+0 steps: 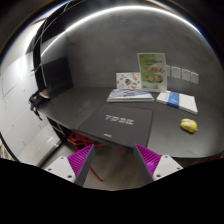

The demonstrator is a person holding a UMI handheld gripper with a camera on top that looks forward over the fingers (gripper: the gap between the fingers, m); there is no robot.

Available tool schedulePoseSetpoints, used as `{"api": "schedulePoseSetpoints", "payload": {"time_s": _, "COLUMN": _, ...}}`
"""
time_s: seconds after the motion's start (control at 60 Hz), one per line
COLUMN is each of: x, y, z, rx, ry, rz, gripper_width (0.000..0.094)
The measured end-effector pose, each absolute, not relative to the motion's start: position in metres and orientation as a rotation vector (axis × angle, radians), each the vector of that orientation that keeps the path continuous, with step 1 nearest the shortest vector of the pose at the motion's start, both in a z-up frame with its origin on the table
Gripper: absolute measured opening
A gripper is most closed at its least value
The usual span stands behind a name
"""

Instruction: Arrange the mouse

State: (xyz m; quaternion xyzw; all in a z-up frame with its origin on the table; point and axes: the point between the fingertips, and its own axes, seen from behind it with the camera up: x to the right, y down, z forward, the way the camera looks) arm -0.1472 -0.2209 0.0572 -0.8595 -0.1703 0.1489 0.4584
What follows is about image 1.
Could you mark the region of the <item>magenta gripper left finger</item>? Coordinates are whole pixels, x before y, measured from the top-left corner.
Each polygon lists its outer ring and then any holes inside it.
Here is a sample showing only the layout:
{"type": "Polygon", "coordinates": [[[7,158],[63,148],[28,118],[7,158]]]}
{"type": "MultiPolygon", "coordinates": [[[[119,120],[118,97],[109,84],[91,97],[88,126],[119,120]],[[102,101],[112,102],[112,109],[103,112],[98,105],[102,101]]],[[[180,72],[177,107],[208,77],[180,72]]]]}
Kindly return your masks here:
{"type": "Polygon", "coordinates": [[[91,144],[68,157],[58,157],[46,168],[46,171],[76,185],[83,186],[94,155],[95,148],[91,144]]]}

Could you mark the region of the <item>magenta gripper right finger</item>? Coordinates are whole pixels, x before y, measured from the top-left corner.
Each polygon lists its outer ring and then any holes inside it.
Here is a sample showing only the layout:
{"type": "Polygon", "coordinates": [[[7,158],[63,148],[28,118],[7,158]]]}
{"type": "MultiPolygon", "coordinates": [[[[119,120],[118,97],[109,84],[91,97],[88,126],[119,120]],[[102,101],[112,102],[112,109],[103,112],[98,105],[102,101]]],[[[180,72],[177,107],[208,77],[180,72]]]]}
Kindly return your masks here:
{"type": "Polygon", "coordinates": [[[169,155],[159,155],[148,148],[136,144],[133,154],[139,164],[145,184],[152,183],[182,169],[169,155]]]}

